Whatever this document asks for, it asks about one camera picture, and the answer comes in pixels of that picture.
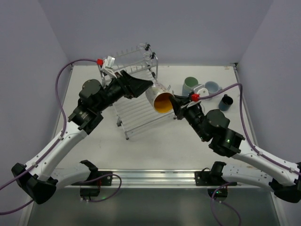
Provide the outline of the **dark blue ceramic mug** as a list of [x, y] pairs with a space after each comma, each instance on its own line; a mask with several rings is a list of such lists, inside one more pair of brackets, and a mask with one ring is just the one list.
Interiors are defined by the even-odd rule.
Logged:
[[220, 100], [219, 104], [218, 104], [218, 108], [221, 111], [227, 111], [230, 109], [230, 107], [233, 104], [233, 98], [231, 98], [230, 96], [228, 96], [227, 94], [225, 94], [222, 99]]

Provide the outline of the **white ceramic mug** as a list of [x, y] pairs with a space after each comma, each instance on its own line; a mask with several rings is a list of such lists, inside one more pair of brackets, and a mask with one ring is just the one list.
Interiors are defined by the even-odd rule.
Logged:
[[219, 84], [217, 84], [214, 81], [206, 82], [205, 88], [208, 90], [208, 94], [210, 96], [210, 98], [207, 98], [206, 100], [211, 100], [216, 93], [218, 93], [220, 90], [222, 90], [222, 87], [219, 86]]

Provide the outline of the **light blue cup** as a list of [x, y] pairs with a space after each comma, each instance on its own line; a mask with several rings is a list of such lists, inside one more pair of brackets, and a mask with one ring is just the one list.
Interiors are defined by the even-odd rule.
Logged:
[[185, 96], [187, 97], [190, 93], [190, 90], [189, 89], [182, 89], [182, 96]]

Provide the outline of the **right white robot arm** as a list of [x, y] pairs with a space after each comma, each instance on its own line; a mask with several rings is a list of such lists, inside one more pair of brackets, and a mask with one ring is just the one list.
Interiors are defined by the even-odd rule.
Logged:
[[204, 114], [199, 103], [187, 97], [170, 97], [177, 119], [186, 119], [203, 142], [214, 153], [249, 164], [238, 167], [216, 161], [211, 170], [200, 177], [213, 184], [243, 183], [266, 188], [276, 197], [290, 203], [301, 200], [301, 164], [282, 160], [249, 143], [246, 138], [229, 129], [230, 120], [219, 109]]

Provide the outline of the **large glass mug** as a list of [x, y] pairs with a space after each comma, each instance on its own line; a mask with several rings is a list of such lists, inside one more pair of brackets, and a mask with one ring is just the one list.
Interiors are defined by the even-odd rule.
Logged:
[[156, 112], [168, 113], [173, 109], [170, 98], [174, 95], [161, 83], [154, 82], [145, 91], [145, 95]]

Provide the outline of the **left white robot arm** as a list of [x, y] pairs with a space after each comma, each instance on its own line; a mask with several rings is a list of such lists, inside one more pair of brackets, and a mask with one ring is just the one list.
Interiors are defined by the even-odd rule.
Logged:
[[125, 97], [137, 98], [153, 85], [122, 70], [103, 87], [99, 80], [87, 80], [79, 93], [78, 106], [49, 144], [26, 164], [16, 163], [11, 171], [17, 184], [37, 204], [47, 202], [61, 185], [52, 173], [72, 148], [88, 136], [102, 121], [102, 112]]

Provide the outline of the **green cup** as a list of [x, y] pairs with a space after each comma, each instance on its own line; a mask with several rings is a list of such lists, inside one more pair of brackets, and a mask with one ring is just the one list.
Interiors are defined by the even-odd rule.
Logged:
[[182, 89], [189, 89], [191, 92], [191, 88], [198, 85], [198, 80], [194, 77], [187, 77], [184, 80]]

